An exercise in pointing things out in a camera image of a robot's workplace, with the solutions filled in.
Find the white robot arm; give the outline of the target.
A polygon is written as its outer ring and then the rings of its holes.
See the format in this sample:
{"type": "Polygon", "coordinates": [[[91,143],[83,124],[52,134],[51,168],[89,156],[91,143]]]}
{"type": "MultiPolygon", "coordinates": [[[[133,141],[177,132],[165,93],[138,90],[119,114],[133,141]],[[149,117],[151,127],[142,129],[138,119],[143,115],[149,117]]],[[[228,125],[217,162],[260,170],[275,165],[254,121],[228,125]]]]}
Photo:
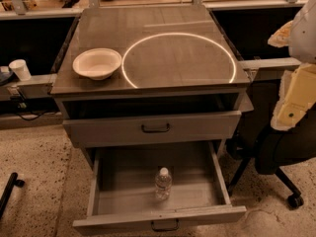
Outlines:
{"type": "Polygon", "coordinates": [[[316,103],[316,0],[308,2],[292,21],[285,23],[268,39],[274,47],[288,47],[289,55],[301,64],[281,77],[279,100],[271,127],[295,127],[316,103]]]}

